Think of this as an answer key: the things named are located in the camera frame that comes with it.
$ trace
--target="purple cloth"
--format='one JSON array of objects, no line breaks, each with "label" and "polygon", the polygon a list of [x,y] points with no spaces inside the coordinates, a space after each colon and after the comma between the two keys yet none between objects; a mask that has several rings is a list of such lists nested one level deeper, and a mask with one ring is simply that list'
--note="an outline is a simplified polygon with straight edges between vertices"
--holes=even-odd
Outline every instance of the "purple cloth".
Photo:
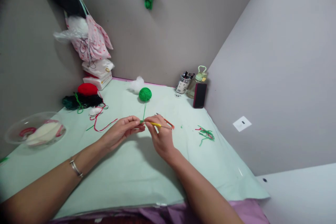
[{"label": "purple cloth", "polygon": [[[257,200],[245,199],[243,201],[229,201],[245,224],[269,224]],[[126,208],[110,211],[89,213],[80,216],[70,216],[50,221],[50,224],[67,224],[73,219],[101,219],[111,216],[128,216],[141,214],[155,224],[201,224],[191,207],[186,204],[176,204],[161,207]]]}]

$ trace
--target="silver bracelet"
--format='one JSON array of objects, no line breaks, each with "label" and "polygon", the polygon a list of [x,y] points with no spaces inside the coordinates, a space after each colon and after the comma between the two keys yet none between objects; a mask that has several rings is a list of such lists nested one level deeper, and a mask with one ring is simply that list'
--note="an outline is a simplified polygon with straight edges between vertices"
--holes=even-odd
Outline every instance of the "silver bracelet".
[{"label": "silver bracelet", "polygon": [[77,173],[78,177],[83,177],[83,173],[81,173],[78,169],[77,166],[75,165],[75,161],[71,160],[70,161],[71,167],[73,168],[73,170]]}]

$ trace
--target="clear plastic bowl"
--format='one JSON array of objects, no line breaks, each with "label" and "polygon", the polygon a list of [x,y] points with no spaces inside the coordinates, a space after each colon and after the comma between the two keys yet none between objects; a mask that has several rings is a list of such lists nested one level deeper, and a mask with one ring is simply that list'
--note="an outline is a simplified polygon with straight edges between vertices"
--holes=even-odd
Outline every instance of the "clear plastic bowl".
[{"label": "clear plastic bowl", "polygon": [[5,141],[16,145],[24,143],[29,147],[45,146],[60,140],[65,131],[57,112],[42,112],[13,124],[5,133]]}]

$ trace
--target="black phone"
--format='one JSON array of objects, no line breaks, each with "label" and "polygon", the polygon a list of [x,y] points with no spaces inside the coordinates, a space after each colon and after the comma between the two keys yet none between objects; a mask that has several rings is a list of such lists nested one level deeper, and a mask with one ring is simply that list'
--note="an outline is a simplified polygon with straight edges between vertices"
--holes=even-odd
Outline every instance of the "black phone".
[{"label": "black phone", "polygon": [[194,104],[192,105],[195,109],[201,109],[204,107],[205,94],[207,92],[207,84],[197,83],[195,87]]}]

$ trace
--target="person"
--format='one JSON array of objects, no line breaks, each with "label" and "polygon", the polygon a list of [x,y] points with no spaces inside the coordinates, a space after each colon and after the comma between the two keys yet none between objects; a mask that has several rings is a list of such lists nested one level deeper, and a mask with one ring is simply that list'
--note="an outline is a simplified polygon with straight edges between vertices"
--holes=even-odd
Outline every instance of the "person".
[{"label": "person", "polygon": [[98,141],[66,160],[2,203],[10,223],[38,224],[52,219],[83,176],[128,136],[145,130],[152,135],[157,153],[171,166],[183,185],[190,206],[203,223],[243,223],[224,197],[174,147],[172,131],[150,124],[168,126],[162,116],[145,122],[129,116],[117,121]]}]

